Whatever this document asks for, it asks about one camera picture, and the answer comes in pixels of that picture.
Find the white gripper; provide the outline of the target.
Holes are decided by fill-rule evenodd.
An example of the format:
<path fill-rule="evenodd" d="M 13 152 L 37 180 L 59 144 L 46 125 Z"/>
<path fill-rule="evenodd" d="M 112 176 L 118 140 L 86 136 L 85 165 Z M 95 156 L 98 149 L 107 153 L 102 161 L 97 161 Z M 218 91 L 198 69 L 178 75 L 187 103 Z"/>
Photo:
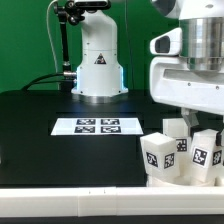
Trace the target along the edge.
<path fill-rule="evenodd" d="M 189 130 L 199 125 L 198 111 L 224 115 L 224 66 L 219 72 L 195 72 L 183 58 L 155 57 L 149 83 L 155 102 L 182 108 Z M 216 134 L 216 145 L 224 147 L 224 129 Z"/>

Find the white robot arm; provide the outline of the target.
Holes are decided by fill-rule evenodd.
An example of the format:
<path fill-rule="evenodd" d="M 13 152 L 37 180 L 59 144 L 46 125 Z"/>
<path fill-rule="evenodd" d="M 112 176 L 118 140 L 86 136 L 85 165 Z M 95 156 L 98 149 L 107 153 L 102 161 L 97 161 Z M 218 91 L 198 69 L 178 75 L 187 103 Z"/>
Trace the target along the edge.
<path fill-rule="evenodd" d="M 80 11 L 83 60 L 76 92 L 112 97 L 123 90 L 117 63 L 116 25 L 104 14 L 109 0 L 73 0 Z M 189 126 L 198 111 L 224 121 L 224 0 L 150 0 L 179 26 L 150 42 L 150 93 L 154 101 L 177 106 Z"/>

